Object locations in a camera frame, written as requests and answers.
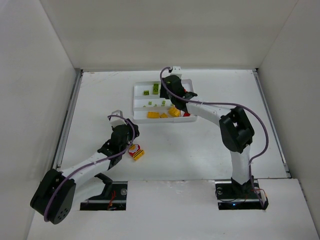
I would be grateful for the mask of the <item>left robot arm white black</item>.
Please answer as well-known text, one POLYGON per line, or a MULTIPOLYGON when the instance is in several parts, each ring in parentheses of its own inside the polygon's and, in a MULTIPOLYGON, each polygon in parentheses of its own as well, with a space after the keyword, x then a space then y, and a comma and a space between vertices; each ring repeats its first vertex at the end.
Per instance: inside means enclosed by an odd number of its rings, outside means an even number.
POLYGON ((47 171, 30 201, 30 207, 41 214, 45 222, 59 224, 69 214, 76 191, 93 178, 105 180, 103 172, 122 160, 139 135, 139 127, 128 118, 124 124, 113 127, 110 139, 91 157, 62 171, 47 171))

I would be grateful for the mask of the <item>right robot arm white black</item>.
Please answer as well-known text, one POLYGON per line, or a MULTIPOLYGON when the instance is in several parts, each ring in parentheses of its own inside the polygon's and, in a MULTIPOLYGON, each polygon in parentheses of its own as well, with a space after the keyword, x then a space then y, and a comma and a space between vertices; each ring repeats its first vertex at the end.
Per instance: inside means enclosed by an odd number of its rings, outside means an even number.
POLYGON ((224 146, 230 151, 232 163, 231 184, 233 191, 244 194, 251 189, 249 170, 250 145, 254 129, 242 107, 224 108, 206 105, 198 95, 187 91, 177 75, 161 77, 160 97, 171 103, 185 114, 201 117, 216 124, 220 129, 224 146))

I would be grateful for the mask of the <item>small yellow lego brick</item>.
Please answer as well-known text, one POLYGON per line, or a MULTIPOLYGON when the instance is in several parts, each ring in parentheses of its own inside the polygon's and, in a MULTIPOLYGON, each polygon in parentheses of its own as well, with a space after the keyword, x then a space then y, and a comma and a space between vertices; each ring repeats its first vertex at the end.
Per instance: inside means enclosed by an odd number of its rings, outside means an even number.
POLYGON ((162 113, 159 117, 160 118, 168 118, 168 115, 166 113, 162 113))

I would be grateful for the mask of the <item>green square lego brick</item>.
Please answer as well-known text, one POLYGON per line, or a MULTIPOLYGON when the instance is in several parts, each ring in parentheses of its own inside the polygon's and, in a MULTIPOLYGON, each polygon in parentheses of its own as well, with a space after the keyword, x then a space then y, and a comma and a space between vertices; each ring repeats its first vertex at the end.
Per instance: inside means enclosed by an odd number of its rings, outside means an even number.
POLYGON ((143 92, 143 95, 144 95, 144 96, 149 96, 149 95, 150 95, 150 92, 149 92, 148 90, 145 90, 145 91, 143 92))

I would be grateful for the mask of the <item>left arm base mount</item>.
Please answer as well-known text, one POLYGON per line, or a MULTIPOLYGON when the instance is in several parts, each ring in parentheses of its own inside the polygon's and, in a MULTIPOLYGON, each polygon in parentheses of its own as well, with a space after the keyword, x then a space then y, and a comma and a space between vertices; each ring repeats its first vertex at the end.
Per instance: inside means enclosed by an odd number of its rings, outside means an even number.
POLYGON ((102 190, 91 194, 79 205, 80 211, 125 211, 127 207, 128 182, 113 181, 103 173, 94 177, 98 184, 103 184, 102 190))

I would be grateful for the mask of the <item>yellow lego brick large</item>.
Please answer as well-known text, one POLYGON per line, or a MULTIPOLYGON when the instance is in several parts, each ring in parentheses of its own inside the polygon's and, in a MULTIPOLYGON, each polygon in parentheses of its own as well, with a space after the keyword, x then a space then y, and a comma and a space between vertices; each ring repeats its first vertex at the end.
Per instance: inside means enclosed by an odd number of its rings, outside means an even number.
POLYGON ((181 116, 181 111, 179 109, 177 109, 175 106, 172 106, 169 110, 168 110, 168 114, 173 117, 173 118, 178 118, 181 116))

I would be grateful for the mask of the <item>red lego brick large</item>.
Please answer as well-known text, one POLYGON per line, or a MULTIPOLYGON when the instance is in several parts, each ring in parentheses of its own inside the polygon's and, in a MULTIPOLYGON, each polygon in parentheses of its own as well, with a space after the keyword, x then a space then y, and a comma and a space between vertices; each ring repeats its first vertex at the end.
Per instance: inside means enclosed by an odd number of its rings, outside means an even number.
POLYGON ((191 115, 190 113, 185 112, 185 113, 183 114, 183 117, 189 117, 190 115, 191 115))

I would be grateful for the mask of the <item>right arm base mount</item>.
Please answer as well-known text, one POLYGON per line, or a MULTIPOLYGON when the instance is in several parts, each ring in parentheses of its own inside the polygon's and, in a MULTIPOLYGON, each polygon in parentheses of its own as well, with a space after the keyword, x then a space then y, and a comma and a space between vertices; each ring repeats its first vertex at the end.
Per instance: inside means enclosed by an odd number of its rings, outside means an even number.
POLYGON ((231 180, 215 182, 215 196, 219 210, 266 210, 269 200, 257 180, 244 184, 244 188, 231 180))

